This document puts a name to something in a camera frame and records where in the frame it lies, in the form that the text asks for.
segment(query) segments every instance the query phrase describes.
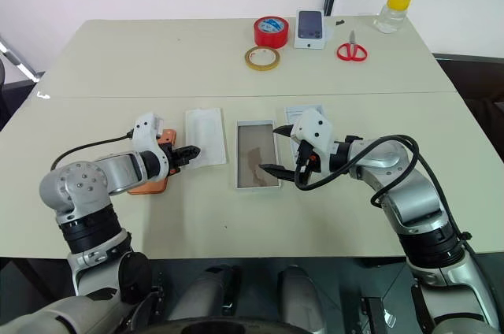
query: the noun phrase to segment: phone case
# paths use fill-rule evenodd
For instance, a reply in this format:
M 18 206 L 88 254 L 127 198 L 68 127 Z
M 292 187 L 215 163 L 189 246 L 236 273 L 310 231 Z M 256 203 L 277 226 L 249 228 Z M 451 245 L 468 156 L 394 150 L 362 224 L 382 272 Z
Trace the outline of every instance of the phone case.
M 309 11 L 311 13 L 319 13 L 321 20 L 321 29 L 322 33 L 317 33 L 320 37 L 315 39 L 304 39 L 299 37 L 299 15 L 301 12 Z M 324 23 L 324 11 L 322 10 L 309 10 L 309 9 L 299 9 L 296 13 L 296 26 L 294 32 L 294 48 L 302 48 L 302 49 L 324 49 L 325 47 L 325 23 Z
M 173 129 L 165 129 L 158 143 L 172 143 L 175 145 L 176 131 Z M 147 182 L 140 187 L 133 188 L 128 191 L 130 195 L 147 195 L 147 194 L 161 194 L 168 184 L 168 177 L 159 182 Z

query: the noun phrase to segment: white table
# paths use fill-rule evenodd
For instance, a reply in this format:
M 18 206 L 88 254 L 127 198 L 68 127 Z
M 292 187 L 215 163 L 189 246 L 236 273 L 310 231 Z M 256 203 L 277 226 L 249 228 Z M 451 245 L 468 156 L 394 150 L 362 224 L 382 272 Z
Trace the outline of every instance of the white table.
M 385 35 L 372 17 L 326 18 L 333 32 L 324 50 L 279 49 L 268 72 L 246 66 L 254 19 L 91 20 L 43 77 L 52 97 L 188 97 L 447 92 L 454 86 L 413 25 Z M 369 52 L 362 63 L 335 57 L 354 29 Z
M 284 107 L 321 103 L 337 136 L 404 133 L 420 144 L 476 251 L 504 250 L 504 166 L 455 92 L 227 98 L 51 98 L 33 96 L 0 132 L 0 256 L 63 258 L 69 249 L 54 212 L 39 198 L 39 181 L 70 147 L 122 135 L 153 110 L 184 145 L 183 112 L 220 107 L 229 163 L 170 177 L 161 195 L 113 197 L 133 246 L 150 258 L 402 255 L 372 190 L 342 176 L 301 192 L 292 184 L 268 191 L 234 189 L 235 123 L 275 119 Z M 280 161 L 292 166 L 287 139 Z M 127 141 L 82 150 L 65 162 L 130 149 Z

